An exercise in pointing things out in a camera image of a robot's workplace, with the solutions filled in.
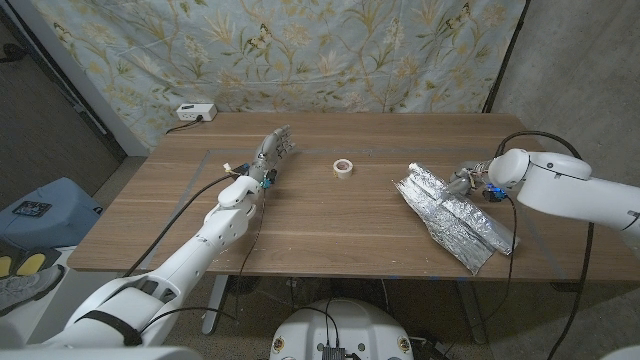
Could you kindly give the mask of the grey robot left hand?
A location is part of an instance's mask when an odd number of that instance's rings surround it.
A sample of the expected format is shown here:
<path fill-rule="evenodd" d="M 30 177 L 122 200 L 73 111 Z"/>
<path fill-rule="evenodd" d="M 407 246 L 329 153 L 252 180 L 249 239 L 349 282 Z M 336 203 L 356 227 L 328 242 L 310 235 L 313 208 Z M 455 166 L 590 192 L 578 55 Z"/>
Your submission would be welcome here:
<path fill-rule="evenodd" d="M 247 175 L 256 180 L 262 188 L 275 183 L 276 164 L 295 147 L 291 140 L 291 127 L 286 124 L 267 135 L 256 149 L 254 160 Z"/>

